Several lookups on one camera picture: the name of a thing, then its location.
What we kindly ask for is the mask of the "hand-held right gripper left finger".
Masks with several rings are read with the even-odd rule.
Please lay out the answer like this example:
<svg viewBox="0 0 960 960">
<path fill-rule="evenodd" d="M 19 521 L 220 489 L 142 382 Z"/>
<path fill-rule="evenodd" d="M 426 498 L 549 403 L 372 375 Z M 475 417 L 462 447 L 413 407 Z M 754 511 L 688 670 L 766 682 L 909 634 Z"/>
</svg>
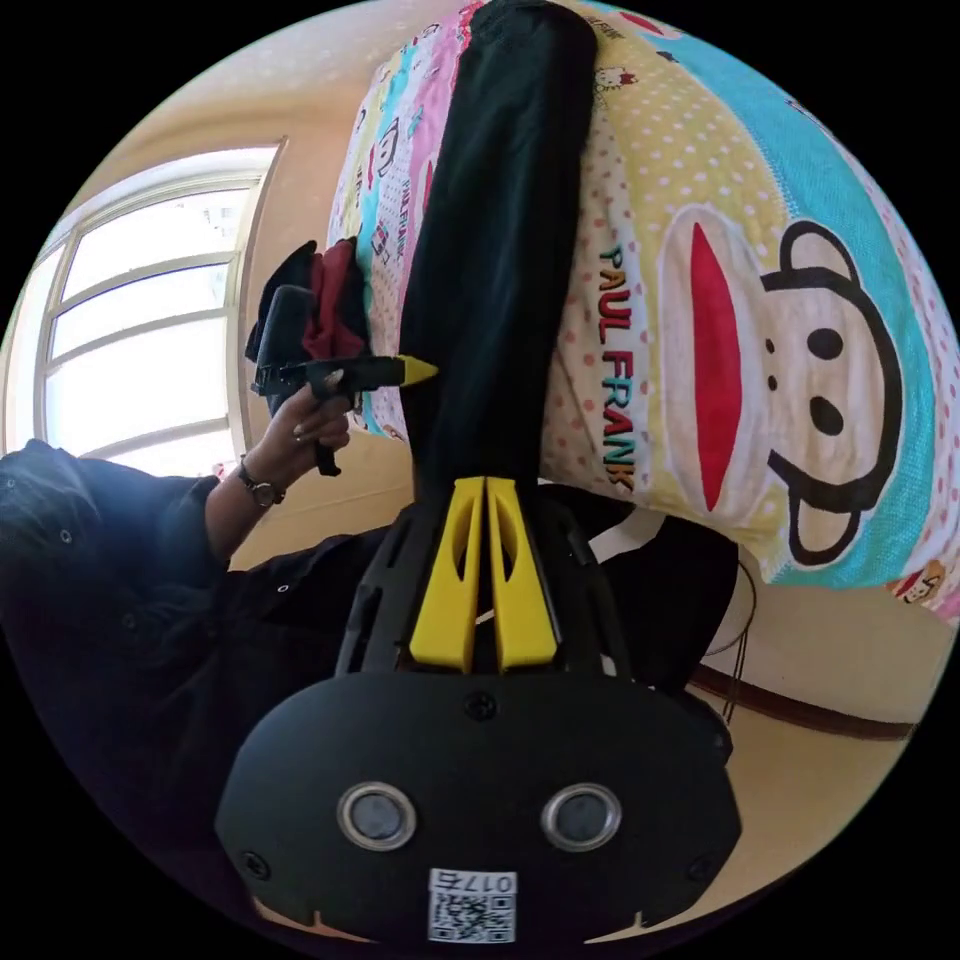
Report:
<svg viewBox="0 0 960 960">
<path fill-rule="evenodd" d="M 480 560 L 485 479 L 455 482 L 413 627 L 409 651 L 420 666 L 471 669 Z"/>
</svg>

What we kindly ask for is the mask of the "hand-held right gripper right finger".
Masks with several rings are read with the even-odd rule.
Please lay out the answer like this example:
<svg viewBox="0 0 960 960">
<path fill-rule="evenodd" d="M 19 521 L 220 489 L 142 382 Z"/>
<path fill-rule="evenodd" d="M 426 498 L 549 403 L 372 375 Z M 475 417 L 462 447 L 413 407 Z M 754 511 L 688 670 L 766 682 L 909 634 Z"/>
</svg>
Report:
<svg viewBox="0 0 960 960">
<path fill-rule="evenodd" d="M 548 666 L 557 641 L 516 483 L 488 477 L 486 500 L 498 669 Z"/>
</svg>

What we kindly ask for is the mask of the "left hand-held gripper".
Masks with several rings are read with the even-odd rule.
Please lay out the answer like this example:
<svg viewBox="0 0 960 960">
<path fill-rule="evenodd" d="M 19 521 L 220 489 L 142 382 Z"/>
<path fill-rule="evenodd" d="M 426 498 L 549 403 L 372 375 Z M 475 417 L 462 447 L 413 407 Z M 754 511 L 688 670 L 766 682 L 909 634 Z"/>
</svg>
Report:
<svg viewBox="0 0 960 960">
<path fill-rule="evenodd" d="M 435 365 L 413 356 L 362 355 L 261 367 L 251 390 L 265 398 L 287 398 L 309 386 L 316 398 L 323 399 L 385 387 L 412 387 L 437 374 Z"/>
</svg>

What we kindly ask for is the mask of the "person's left hand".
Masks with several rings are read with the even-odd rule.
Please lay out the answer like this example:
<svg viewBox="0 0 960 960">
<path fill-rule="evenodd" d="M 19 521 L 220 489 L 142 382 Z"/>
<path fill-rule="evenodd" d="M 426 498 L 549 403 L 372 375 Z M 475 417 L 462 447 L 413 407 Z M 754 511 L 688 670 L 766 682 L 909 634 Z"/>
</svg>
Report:
<svg viewBox="0 0 960 960">
<path fill-rule="evenodd" d="M 305 386 L 278 408 L 260 441 L 247 453 L 243 466 L 258 483 L 286 491 L 317 465 L 316 448 L 336 451 L 349 441 L 346 397 L 317 399 Z"/>
</svg>

